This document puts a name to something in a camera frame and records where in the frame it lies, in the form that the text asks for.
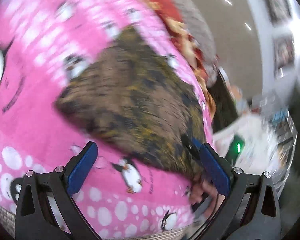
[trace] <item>metal screw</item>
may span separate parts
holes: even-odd
[[[33,171],[27,171],[26,176],[31,177],[33,175]]]
[[[238,167],[235,167],[234,169],[234,172],[237,173],[237,174],[241,174],[242,173],[242,169],[238,168]]]
[[[63,166],[56,167],[56,172],[61,172],[61,171],[63,171]]]
[[[268,179],[271,178],[270,172],[267,172],[267,171],[266,171],[266,172],[265,172],[265,177],[267,177]]]

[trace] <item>framed picture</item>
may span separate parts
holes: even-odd
[[[284,36],[274,39],[275,76],[285,76],[287,67],[294,62],[293,36]]]
[[[291,18],[288,0],[266,0],[272,23],[278,23]]]

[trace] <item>gray fabric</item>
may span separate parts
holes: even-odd
[[[13,237],[14,235],[14,221],[15,215],[11,214],[3,207],[0,206],[0,223],[2,224],[3,228]]]
[[[213,62],[216,56],[216,46],[208,24],[200,11],[191,0],[173,0],[187,28],[195,40],[199,43],[205,58],[205,69],[209,76],[207,87],[211,87],[217,80],[217,69]]]

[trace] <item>camouflage fabric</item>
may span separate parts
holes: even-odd
[[[181,143],[183,134],[205,142],[192,86],[132,26],[71,80],[56,106],[92,136],[145,164],[188,177],[198,170]]]

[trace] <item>pink bedsheet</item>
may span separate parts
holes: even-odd
[[[0,84],[1,206],[16,210],[9,191],[13,178],[29,169],[43,173],[65,165],[92,140],[53,107],[68,83],[64,59],[75,54],[93,62],[130,23],[158,54],[176,56],[175,72],[194,86],[207,141],[212,144],[208,108],[191,68],[170,43],[164,25],[139,0],[1,0],[0,51],[5,55]],[[112,167],[122,163],[125,155],[101,140],[93,141],[98,159],[74,199],[101,237],[162,232],[167,214],[176,214],[174,228],[192,222],[188,180],[134,160],[142,186],[134,194],[127,193],[120,172]]]

